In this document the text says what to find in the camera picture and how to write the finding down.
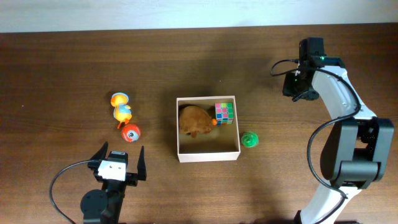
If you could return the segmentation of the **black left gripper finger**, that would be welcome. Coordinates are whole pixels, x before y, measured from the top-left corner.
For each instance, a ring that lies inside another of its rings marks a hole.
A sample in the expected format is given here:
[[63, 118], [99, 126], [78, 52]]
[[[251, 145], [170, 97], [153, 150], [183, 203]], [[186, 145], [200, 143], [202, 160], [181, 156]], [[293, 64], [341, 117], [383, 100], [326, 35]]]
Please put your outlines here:
[[139, 154], [139, 160], [137, 162], [137, 179], [141, 181], [146, 181], [146, 178], [147, 170], [144, 157], [144, 146], [142, 146]]
[[106, 141], [106, 142], [102, 145], [102, 147], [100, 148], [100, 150], [97, 151], [90, 159], [91, 159], [91, 160], [96, 160], [96, 161], [105, 159], [107, 150], [108, 150], [108, 142]]

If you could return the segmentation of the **green ridged ball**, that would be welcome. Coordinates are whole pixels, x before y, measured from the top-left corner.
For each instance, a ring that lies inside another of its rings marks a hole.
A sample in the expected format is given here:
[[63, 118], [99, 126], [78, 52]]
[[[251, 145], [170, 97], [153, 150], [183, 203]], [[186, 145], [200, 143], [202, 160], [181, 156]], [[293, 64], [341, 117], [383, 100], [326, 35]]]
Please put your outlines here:
[[255, 132], [248, 131], [243, 133], [241, 142], [246, 148], [256, 147], [259, 144], [259, 137]]

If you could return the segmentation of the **colourful puzzle cube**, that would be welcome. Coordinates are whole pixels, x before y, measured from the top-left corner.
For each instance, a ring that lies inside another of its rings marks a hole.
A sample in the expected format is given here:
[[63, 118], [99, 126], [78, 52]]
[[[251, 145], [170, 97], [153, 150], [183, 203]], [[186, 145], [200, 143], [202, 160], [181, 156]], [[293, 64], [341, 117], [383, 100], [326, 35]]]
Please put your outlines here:
[[233, 124], [234, 119], [234, 107], [232, 102], [215, 104], [215, 118], [213, 119], [214, 126]]

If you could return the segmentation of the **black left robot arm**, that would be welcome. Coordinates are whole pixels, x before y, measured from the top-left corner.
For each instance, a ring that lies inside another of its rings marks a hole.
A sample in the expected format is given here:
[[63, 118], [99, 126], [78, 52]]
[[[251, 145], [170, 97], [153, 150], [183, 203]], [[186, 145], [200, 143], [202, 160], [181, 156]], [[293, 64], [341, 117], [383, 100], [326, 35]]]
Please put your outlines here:
[[118, 223], [126, 187], [135, 187], [147, 178], [144, 147], [140, 150], [136, 173], [127, 171], [128, 153], [107, 153], [107, 149], [108, 143], [104, 143], [88, 163], [88, 168], [102, 187], [82, 197], [80, 209], [84, 223]]

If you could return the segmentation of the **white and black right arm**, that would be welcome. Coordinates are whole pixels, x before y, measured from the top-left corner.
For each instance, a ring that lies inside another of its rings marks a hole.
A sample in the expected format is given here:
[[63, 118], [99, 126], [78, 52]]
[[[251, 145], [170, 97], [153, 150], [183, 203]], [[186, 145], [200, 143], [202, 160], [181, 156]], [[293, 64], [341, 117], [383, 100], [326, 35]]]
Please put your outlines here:
[[334, 223], [354, 196], [384, 176], [394, 125], [363, 103], [342, 59], [325, 53], [322, 38], [301, 40], [294, 62], [296, 69], [283, 72], [283, 95], [293, 101], [320, 98], [331, 117], [308, 140], [307, 162], [312, 172], [313, 140], [322, 129], [332, 127], [320, 156], [321, 174], [314, 174], [320, 185], [294, 222]]

